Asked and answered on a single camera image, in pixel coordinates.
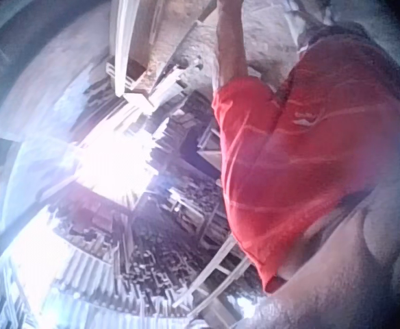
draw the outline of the man's hand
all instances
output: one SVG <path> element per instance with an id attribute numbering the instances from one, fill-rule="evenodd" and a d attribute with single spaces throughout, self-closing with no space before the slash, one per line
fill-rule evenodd
<path id="1" fill-rule="evenodd" d="M 235 77 L 247 76 L 247 61 L 242 32 L 243 0 L 218 0 L 217 62 L 214 90 Z"/>

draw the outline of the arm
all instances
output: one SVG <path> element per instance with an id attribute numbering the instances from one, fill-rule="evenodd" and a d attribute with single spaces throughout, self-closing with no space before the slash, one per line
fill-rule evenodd
<path id="1" fill-rule="evenodd" d="M 214 90 L 235 77 L 248 76 L 242 32 L 242 0 L 218 0 L 217 61 Z"/>

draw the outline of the red shirt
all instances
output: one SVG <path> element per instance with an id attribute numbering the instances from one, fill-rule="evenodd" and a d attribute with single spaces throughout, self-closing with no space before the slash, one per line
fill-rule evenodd
<path id="1" fill-rule="evenodd" d="M 215 95 L 230 228 L 264 290 L 292 244 L 390 164 L 400 138 L 397 69 L 377 47 L 334 36 L 302 57 L 281 99 L 254 77 Z"/>

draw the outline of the person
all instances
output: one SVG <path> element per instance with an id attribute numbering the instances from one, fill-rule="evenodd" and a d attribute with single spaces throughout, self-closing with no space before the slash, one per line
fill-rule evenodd
<path id="1" fill-rule="evenodd" d="M 237 328 L 376 328 L 400 306 L 400 67 L 288 0 L 299 62 L 273 93 L 248 76 L 242 2 L 218 0 L 212 107 L 229 226 L 269 297 Z"/>

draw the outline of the construction site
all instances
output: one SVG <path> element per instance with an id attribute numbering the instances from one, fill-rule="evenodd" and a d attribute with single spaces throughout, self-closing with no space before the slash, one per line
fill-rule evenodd
<path id="1" fill-rule="evenodd" d="M 299 60 L 282 2 L 242 11 L 273 92 Z M 400 65 L 387 5 L 303 2 Z M 264 300 L 223 199 L 217 22 L 216 0 L 0 1 L 0 328 L 232 328 Z"/>

